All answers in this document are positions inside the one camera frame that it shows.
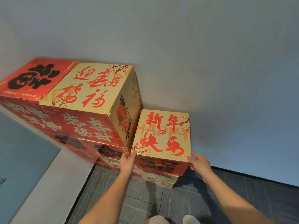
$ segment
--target dark gray floor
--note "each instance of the dark gray floor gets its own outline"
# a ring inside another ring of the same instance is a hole
[[[277,223],[299,223],[299,189],[213,169],[235,192]],[[67,224],[77,224],[107,191],[118,173],[95,167]],[[160,214],[170,223],[182,223],[193,215],[204,223],[230,223],[218,206],[211,189],[188,169],[173,189],[132,179],[119,223],[143,224]]]

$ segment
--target red chinese character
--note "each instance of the red chinese character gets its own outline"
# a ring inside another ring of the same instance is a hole
[[[77,93],[80,90],[82,90],[82,88],[80,88],[81,86],[83,86],[82,83],[80,83],[77,86],[74,86],[74,84],[72,84],[71,86],[65,87],[65,88],[62,89],[62,90],[64,90],[64,92],[57,95],[56,97],[60,98],[65,103],[73,103],[77,100]],[[64,95],[72,89],[73,89],[73,91],[70,92],[67,96],[64,97]]]
[[[183,125],[183,122],[176,123],[178,121],[178,118],[176,116],[174,116],[173,114],[170,115],[168,121],[169,121],[169,124],[166,124],[166,126],[172,125],[172,131],[173,132],[176,131],[176,125],[178,125],[178,126],[182,126]]]
[[[154,117],[154,112],[150,112],[150,114],[148,115],[148,119],[145,120],[145,122],[148,124],[148,125],[151,125],[152,123],[153,124],[156,124],[157,125],[157,128],[160,129],[160,124],[161,124],[161,119],[163,118],[163,116],[159,116],[159,113],[157,113]]]
[[[179,147],[180,146],[180,143],[178,142],[175,142],[174,140],[177,139],[176,136],[172,136],[169,138],[168,142],[167,142],[167,146],[168,148],[166,148],[166,151],[172,151],[173,153],[176,152],[176,150],[180,150],[179,153],[177,154],[172,154],[173,156],[181,156],[184,154],[184,149]]]
[[[155,145],[158,144],[157,139],[150,134],[150,136],[148,138],[147,134],[144,134],[144,137],[140,139],[140,143],[141,143],[141,149],[146,148],[146,147],[152,147],[156,152],[162,152],[162,150],[159,150],[155,147]]]
[[[95,69],[89,69],[89,70],[87,70],[88,68],[90,68],[90,66],[84,68],[81,72],[78,71],[76,77],[74,77],[73,79],[89,80],[89,79],[86,79],[86,77],[89,76],[89,75],[91,75],[92,73],[94,73],[94,72],[95,72]]]
[[[85,101],[82,102],[83,104],[83,107],[85,107],[90,101],[92,98],[94,98],[94,96],[97,94],[97,92],[99,92],[100,89],[97,89],[95,92],[96,93],[93,93],[93,94],[90,94],[90,95],[87,95],[86,97],[88,97]],[[106,93],[107,90],[105,90],[103,93],[101,93],[101,96],[98,97],[97,99],[95,99],[96,102],[92,103],[92,107],[102,107],[105,103],[105,99],[103,98],[104,96],[104,93]]]
[[[107,76],[108,76],[107,74],[109,74],[110,72],[111,72],[110,69],[107,68],[106,71],[98,73],[99,76],[96,79],[90,81],[90,86],[89,87],[92,88],[92,87],[101,86],[102,82],[104,83],[104,86],[106,86],[105,82],[108,81],[106,79]]]

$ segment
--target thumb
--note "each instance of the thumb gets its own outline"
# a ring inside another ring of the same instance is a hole
[[[193,164],[193,163],[196,161],[196,159],[193,159],[193,158],[190,157],[190,156],[187,156],[187,160],[188,160],[189,163],[191,163],[191,164]]]
[[[131,154],[130,159],[135,160],[136,155],[137,155],[137,151],[134,150],[134,151],[132,152],[132,154]]]

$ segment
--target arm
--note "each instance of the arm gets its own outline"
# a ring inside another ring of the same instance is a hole
[[[79,224],[117,224],[128,184],[132,178],[137,152],[134,151],[129,158],[128,152],[121,156],[121,172],[113,185],[100,198],[95,206],[83,217]]]
[[[222,210],[232,224],[273,224],[271,220],[256,210],[215,175],[206,157],[194,152],[192,152],[192,155],[195,159],[188,157],[191,169],[198,172],[204,182],[210,186],[221,204]]]

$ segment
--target box lid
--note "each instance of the box lid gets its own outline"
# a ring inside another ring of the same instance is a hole
[[[189,114],[143,109],[131,152],[134,150],[141,156],[188,162]]]
[[[133,66],[79,63],[50,93],[41,105],[109,114]]]
[[[0,96],[40,101],[78,62],[37,58],[0,83]]]

